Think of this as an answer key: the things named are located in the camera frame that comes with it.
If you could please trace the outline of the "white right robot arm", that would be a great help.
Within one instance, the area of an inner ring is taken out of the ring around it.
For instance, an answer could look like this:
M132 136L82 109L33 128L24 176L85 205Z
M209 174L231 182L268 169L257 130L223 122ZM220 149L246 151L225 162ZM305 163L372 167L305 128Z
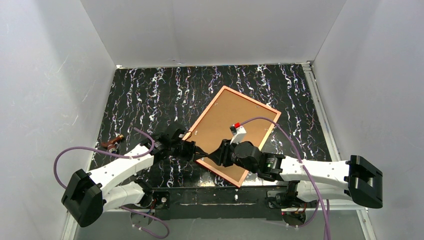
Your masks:
M293 182L294 193L286 196L305 203L336 199L366 208L383 207L383 172L360 155L346 161L298 160L263 152L249 141L224 139L208 158L218 166L236 165L266 181Z

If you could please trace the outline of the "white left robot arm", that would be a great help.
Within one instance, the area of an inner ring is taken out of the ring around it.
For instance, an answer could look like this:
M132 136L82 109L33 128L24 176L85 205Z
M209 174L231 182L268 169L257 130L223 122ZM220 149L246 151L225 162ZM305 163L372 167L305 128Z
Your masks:
M61 184L65 189L61 203L80 227L88 227L109 210L139 204L149 192L148 185L137 181L121 185L138 172L170 157L190 162L208 156L195 141L183 139L186 131L175 122L153 136L143 131L140 134L143 135L141 142L124 155L88 148L115 160L88 172L79 169L67 185Z

